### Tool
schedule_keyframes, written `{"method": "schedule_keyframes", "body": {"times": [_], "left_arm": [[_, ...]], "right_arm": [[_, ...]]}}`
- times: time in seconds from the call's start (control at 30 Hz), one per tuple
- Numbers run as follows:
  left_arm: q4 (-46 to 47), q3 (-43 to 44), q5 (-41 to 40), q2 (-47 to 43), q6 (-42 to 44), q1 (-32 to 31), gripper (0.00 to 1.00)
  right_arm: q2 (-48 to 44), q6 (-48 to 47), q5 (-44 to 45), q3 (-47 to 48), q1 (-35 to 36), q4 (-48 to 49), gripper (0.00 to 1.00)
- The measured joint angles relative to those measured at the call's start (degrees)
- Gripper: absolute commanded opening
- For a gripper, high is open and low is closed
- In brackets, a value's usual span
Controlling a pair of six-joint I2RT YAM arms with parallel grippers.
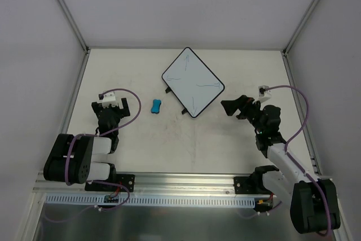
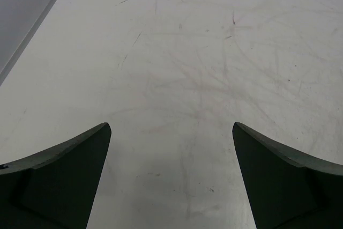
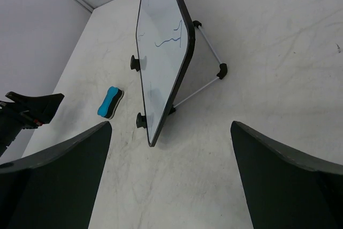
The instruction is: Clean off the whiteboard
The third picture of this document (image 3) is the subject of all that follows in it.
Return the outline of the black framed whiteboard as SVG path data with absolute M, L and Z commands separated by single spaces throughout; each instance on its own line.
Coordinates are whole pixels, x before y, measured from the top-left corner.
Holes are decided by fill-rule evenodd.
M 154 147 L 169 115 L 195 48 L 195 28 L 184 0 L 140 0 L 136 45 L 144 115 L 137 127 Z

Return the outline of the blue whiteboard eraser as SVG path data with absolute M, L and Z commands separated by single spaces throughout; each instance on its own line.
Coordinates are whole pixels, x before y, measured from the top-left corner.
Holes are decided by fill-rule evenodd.
M 124 92 L 117 87 L 111 86 L 100 105 L 97 114 L 106 119 L 112 119 L 119 102 L 122 100 Z

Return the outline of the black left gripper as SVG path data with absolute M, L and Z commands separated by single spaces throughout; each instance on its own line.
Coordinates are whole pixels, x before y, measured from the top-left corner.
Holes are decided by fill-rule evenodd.
M 64 99 L 61 93 L 29 97 L 8 92 L 5 96 L 13 102 L 1 101 L 1 156 L 22 130 L 49 124 Z

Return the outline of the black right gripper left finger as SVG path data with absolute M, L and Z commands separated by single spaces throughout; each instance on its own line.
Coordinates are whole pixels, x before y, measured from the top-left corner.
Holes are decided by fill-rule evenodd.
M 1 228 L 88 228 L 112 127 L 1 165 Z

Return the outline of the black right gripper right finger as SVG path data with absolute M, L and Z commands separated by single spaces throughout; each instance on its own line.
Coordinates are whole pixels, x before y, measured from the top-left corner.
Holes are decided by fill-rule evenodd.
M 234 121 L 230 128 L 254 228 L 342 228 L 342 165 Z

